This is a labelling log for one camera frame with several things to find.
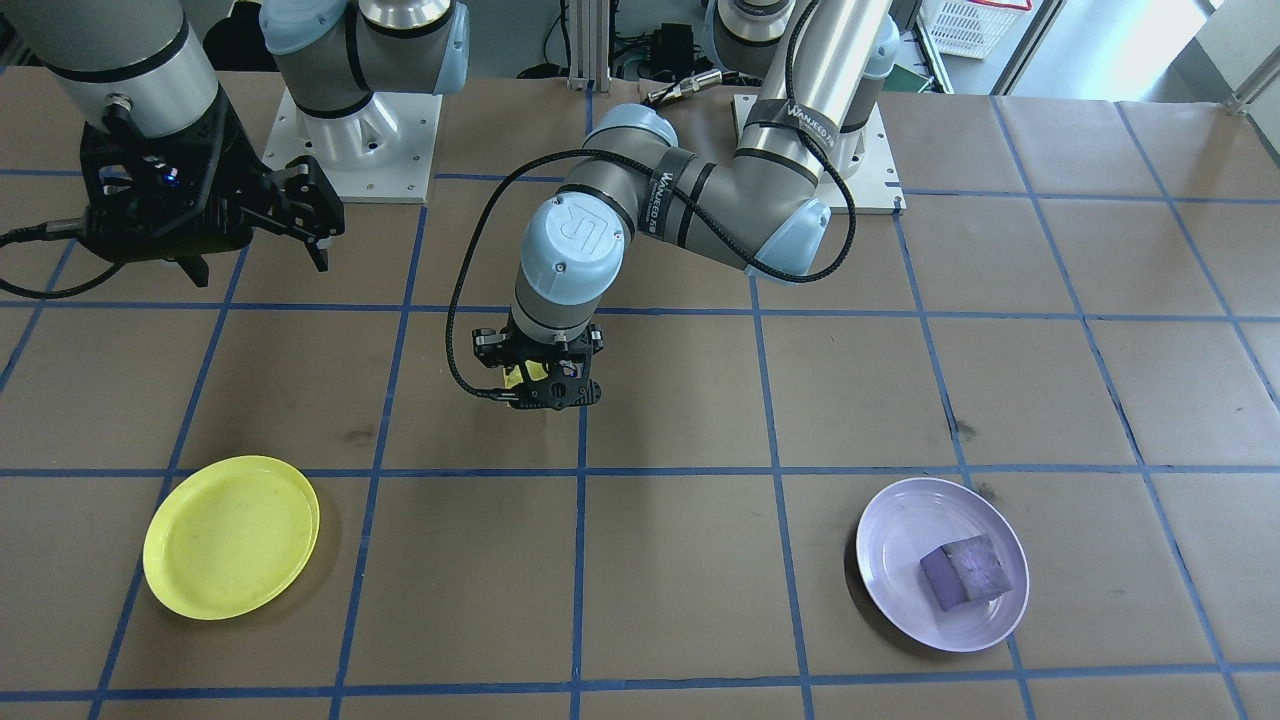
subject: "foam block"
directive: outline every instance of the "foam block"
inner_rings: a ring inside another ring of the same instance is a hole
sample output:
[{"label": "foam block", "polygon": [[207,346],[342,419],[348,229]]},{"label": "foam block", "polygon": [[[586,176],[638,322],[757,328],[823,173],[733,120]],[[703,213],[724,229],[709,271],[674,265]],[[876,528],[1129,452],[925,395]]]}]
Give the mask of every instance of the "foam block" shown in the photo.
[{"label": "foam block", "polygon": [[920,559],[942,610],[996,600],[1014,589],[987,536],[948,542]]}]

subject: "robotic arm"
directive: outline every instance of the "robotic arm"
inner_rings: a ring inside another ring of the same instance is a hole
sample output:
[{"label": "robotic arm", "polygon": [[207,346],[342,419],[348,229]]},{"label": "robotic arm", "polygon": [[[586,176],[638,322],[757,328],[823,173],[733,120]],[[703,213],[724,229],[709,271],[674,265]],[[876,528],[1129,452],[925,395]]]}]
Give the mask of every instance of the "robotic arm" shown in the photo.
[{"label": "robotic arm", "polygon": [[[590,366],[604,343],[591,316],[636,232],[749,275],[800,283],[831,274],[851,247],[854,224],[837,261],[805,274],[831,218],[814,192],[824,172],[838,176],[841,129],[856,110],[872,55],[883,47],[888,4],[721,0],[718,5],[742,22],[726,28],[721,14],[716,32],[749,49],[772,35],[777,50],[732,167],[681,150],[675,129],[649,106],[611,110],[582,150],[559,154],[586,159],[525,231],[507,327],[472,333],[472,352],[485,366],[503,368],[507,387],[476,389],[454,372],[460,384],[517,409],[596,402],[600,388],[590,379]],[[800,10],[792,13],[794,6]],[[782,29],[778,15],[787,14]],[[867,113],[878,91],[879,83],[865,91]],[[847,188],[837,184],[852,208]],[[447,327],[452,331],[452,322]],[[452,333],[447,342],[452,364]]]},{"label": "robotic arm", "polygon": [[302,241],[317,270],[344,229],[324,170],[300,156],[282,170],[259,161],[177,0],[0,3],[18,32],[84,114],[82,218],[0,236],[13,242],[76,237],[111,263],[83,292],[127,263],[174,260],[200,287],[204,255],[239,250],[253,228]]}]

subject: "yellow plate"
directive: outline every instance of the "yellow plate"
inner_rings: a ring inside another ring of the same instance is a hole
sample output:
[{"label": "yellow plate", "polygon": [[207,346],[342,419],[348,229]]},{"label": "yellow plate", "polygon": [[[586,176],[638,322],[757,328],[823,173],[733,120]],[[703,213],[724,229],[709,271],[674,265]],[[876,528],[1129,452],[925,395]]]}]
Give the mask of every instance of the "yellow plate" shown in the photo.
[{"label": "yellow plate", "polygon": [[273,457],[230,457],[165,498],[142,544],[151,592],[197,620],[243,615],[284,592],[320,530],[315,488]]}]

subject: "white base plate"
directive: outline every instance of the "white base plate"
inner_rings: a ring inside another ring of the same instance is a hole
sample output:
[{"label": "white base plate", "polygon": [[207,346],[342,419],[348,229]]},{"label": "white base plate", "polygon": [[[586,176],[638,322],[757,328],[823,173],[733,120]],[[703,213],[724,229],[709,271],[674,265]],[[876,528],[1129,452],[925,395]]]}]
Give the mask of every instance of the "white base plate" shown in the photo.
[{"label": "white base plate", "polygon": [[[426,184],[431,179],[435,131],[440,124],[440,96],[410,92],[379,92],[378,96],[399,123],[401,137],[394,147],[396,154],[387,155],[376,165],[355,170],[321,168],[343,202],[420,205],[426,201]],[[315,155],[315,150],[303,145],[303,136],[298,109],[285,90],[262,161],[278,170],[298,155]]]},{"label": "white base plate", "polygon": [[[948,611],[938,606],[920,559],[948,542],[986,534],[1014,589]],[[858,570],[872,600],[908,635],[938,650],[975,652],[1009,637],[1027,612],[1027,555],[1005,518],[979,495],[937,478],[882,489],[858,523]]]},{"label": "white base plate", "polygon": [[[742,137],[742,126],[746,115],[751,111],[755,95],[733,96],[733,123],[737,127],[737,136]],[[845,184],[854,196],[859,215],[887,215],[895,210],[906,209],[906,197],[899,187],[897,167],[893,164],[893,151],[888,146],[888,137],[884,132],[884,119],[881,118],[879,105],[872,108],[872,115],[867,120],[864,133],[865,150],[859,158],[858,170],[845,177]],[[818,200],[827,204],[833,213],[849,213],[844,196],[831,178],[824,178],[818,183]]]}]

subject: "blue tape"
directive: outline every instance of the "blue tape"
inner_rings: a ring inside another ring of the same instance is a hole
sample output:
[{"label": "blue tape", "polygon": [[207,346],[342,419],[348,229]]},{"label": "blue tape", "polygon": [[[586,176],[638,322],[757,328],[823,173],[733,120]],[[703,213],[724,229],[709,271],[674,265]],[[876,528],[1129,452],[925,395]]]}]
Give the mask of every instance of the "blue tape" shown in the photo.
[{"label": "blue tape", "polygon": [[[1014,145],[1012,135],[1009,132],[1009,126],[1005,122],[1004,113],[1001,111],[1000,104],[996,101],[996,97],[991,99],[991,106],[995,109],[996,123],[1000,126],[1000,132],[1005,138],[1005,143],[1009,146],[1010,154],[1012,154],[1014,165],[1018,168],[1018,174],[1021,178],[1023,186],[1030,195],[1033,193],[1033,190],[1029,176],[1027,174],[1027,168],[1023,165],[1023,160],[1018,152],[1018,147]],[[1137,135],[1133,135],[1133,128],[1129,126],[1128,119],[1124,115],[1124,111],[1120,110],[1119,106],[1117,110],[1120,111],[1121,120],[1125,123],[1125,127],[1129,128],[1130,136],[1137,143],[1138,141]],[[1140,143],[1138,143],[1138,150],[1139,154],[1142,154],[1143,160],[1147,163],[1147,168],[1148,170],[1151,170],[1152,177],[1156,179],[1156,184],[1160,188],[1161,195],[1164,195],[1165,199],[1167,199],[1169,193],[1165,191],[1164,183],[1160,181],[1158,176],[1156,176],[1155,165],[1151,164],[1151,159],[1147,158],[1146,151],[1142,149]],[[1032,206],[1036,210],[1036,217],[1039,220],[1041,229],[1044,232],[1044,240],[1048,242],[1050,250],[1053,254],[1053,259],[1057,263],[1059,272],[1062,274],[1062,281],[1066,283],[1068,293],[1071,297],[1071,305],[1075,307],[1075,311],[1082,315],[1080,325],[1084,329],[1085,340],[1088,340],[1089,342],[1089,351],[1093,354],[1093,359],[1097,363],[1098,372],[1102,375],[1102,382],[1107,388],[1107,393],[1111,396],[1111,402],[1115,405],[1116,415],[1120,418],[1120,423],[1124,427],[1125,439],[1129,442],[1129,448],[1133,451],[1133,456],[1138,461],[1138,468],[1142,474],[1143,484],[1147,488],[1147,495],[1151,498],[1151,503],[1152,507],[1155,509],[1156,518],[1160,520],[1160,525],[1165,533],[1165,539],[1169,543],[1169,548],[1174,553],[1174,559],[1176,561],[1175,565],[1178,566],[1178,571],[1183,578],[1183,584],[1187,588],[1187,593],[1190,597],[1192,605],[1196,609],[1196,615],[1199,619],[1201,628],[1204,632],[1206,639],[1208,641],[1210,650],[1213,653],[1213,660],[1216,661],[1219,671],[1222,674],[1222,679],[1226,683],[1228,692],[1231,696],[1231,702],[1233,705],[1235,705],[1236,715],[1239,716],[1239,720],[1248,720],[1248,714],[1244,711],[1244,703],[1240,701],[1240,694],[1235,688],[1235,680],[1231,678],[1230,669],[1228,667],[1226,660],[1222,655],[1222,648],[1217,642],[1217,635],[1213,633],[1213,628],[1208,621],[1208,615],[1204,612],[1204,605],[1201,601],[1199,592],[1196,589],[1196,583],[1192,580],[1190,571],[1187,569],[1187,562],[1183,559],[1181,550],[1178,547],[1178,539],[1174,536],[1172,527],[1169,524],[1169,518],[1165,514],[1164,505],[1160,501],[1160,495],[1156,492],[1156,486],[1151,480],[1151,470],[1147,466],[1146,460],[1143,459],[1142,448],[1138,446],[1137,436],[1133,432],[1133,424],[1129,421],[1129,416],[1125,413],[1124,405],[1120,401],[1120,393],[1117,392],[1111,373],[1107,369],[1106,360],[1102,357],[1102,351],[1098,347],[1097,338],[1093,336],[1093,329],[1089,327],[1088,320],[1085,320],[1083,316],[1080,299],[1075,292],[1075,286],[1071,283],[1071,277],[1066,269],[1066,263],[1062,261],[1062,256],[1059,252],[1057,242],[1053,240],[1053,233],[1048,227],[1048,220],[1046,220],[1044,218],[1044,213],[1043,209],[1041,208],[1039,199],[1032,196]],[[1224,310],[1230,313],[1230,309],[1226,307],[1225,305]]]},{"label": "blue tape", "polygon": [[787,603],[791,609],[791,634],[795,638],[796,667],[800,671],[800,697],[805,720],[814,720],[813,688],[809,685],[809,651],[804,642],[804,619],[800,616],[800,596],[796,591],[795,557],[791,552],[791,525],[787,521],[786,488],[782,483],[782,461],[778,454],[778,430],[773,418],[773,389],[769,383],[769,359],[764,347],[764,319],[760,314],[760,293],[756,278],[748,278],[751,291],[751,314],[755,325],[755,354],[760,365],[760,391],[764,398],[764,427],[769,438],[769,462],[773,475],[773,502],[778,514],[778,536],[782,543],[782,570],[787,580]]},{"label": "blue tape", "polygon": [[[480,182],[502,182],[507,179],[507,176],[489,176],[477,173],[435,173],[433,176],[435,179],[465,179],[465,181],[480,181]],[[517,182],[564,182],[564,178],[550,177],[550,176],[524,176]]]},{"label": "blue tape", "polygon": [[[63,250],[63,256],[58,260],[58,265],[54,266],[54,272],[49,275],[49,282],[45,283],[45,292],[52,292],[54,287],[58,286],[58,278],[63,275],[63,270],[67,269],[67,263],[72,259],[72,252],[74,251],[76,243],[68,242],[67,249]],[[49,302],[51,301],[31,301],[31,307],[35,307],[35,310],[31,313],[31,318],[27,319],[27,327],[22,329],[18,345],[13,347],[13,352],[9,354],[9,360],[5,363],[4,369],[0,370],[0,393],[3,393],[5,386],[9,384],[9,378],[13,377],[14,370],[18,368],[18,361],[22,360],[22,354],[27,351],[27,343],[31,342],[31,336],[36,332],[36,324],[40,323],[40,316],[44,315],[45,307]]]},{"label": "blue tape", "polygon": [[586,448],[589,409],[577,413],[577,489],[573,511],[573,625],[571,639],[570,678],[570,720],[577,720],[582,712],[582,605],[586,593]]},{"label": "blue tape", "polygon": [[422,256],[422,236],[426,229],[426,208],[419,210],[417,229],[413,233],[413,250],[410,254],[408,277],[404,281],[404,300],[401,304],[399,325],[396,331],[396,348],[392,351],[392,366],[387,374],[387,396],[383,401],[383,416],[378,427],[378,443],[374,446],[374,466],[369,479],[369,495],[365,500],[365,518],[360,530],[360,551],[356,553],[356,571],[351,582],[351,600],[347,602],[347,620],[342,630],[342,648],[338,651],[338,670],[334,674],[333,702],[329,705],[329,717],[338,720],[342,715],[343,688],[347,683],[347,670],[351,665],[351,646],[356,637],[356,618],[360,614],[360,597],[365,587],[365,565],[369,562],[369,546],[374,532],[374,514],[378,509],[378,487],[381,479],[383,457],[387,454],[387,437],[390,432],[392,411],[396,407],[396,387],[399,382],[401,361],[404,356],[404,337],[408,334],[410,307],[413,300],[413,286],[417,282],[417,264]]},{"label": "blue tape", "polygon": [[[205,380],[209,378],[209,369],[214,364],[218,342],[221,340],[223,329],[227,327],[227,316],[230,314],[230,302],[236,295],[236,288],[239,286],[241,273],[244,270],[244,261],[248,259],[248,247],[239,252],[239,256],[236,259],[236,269],[232,270],[230,281],[227,283],[227,292],[223,296],[223,306],[218,313],[218,319],[214,322],[214,332],[209,338],[209,345],[205,347],[205,357],[200,363],[200,372],[196,374],[196,384],[191,391],[191,398],[187,401],[187,410],[182,416],[182,425],[178,428],[178,438],[174,441],[173,454],[169,456],[169,468],[165,471],[164,482],[160,483],[160,495],[156,497],[155,509],[160,507],[160,503],[164,502],[164,498],[173,488],[178,462],[182,457],[182,450],[187,445],[187,434],[191,432],[191,424],[196,418],[196,407],[200,405],[200,396],[205,389]],[[138,591],[141,587],[142,555],[138,553],[138,561],[133,569],[133,578],[129,580],[129,589],[124,596],[124,606],[120,609],[120,618],[116,620],[115,633],[111,637],[111,644],[106,652],[106,661],[102,664],[102,674],[99,676],[96,697],[93,700],[93,705],[90,706],[88,720],[97,720],[99,715],[102,712],[102,698],[111,687],[111,676],[115,674],[115,664],[120,657],[120,647],[124,644],[124,635],[128,633],[129,619],[133,616],[133,606],[138,600]]]}]

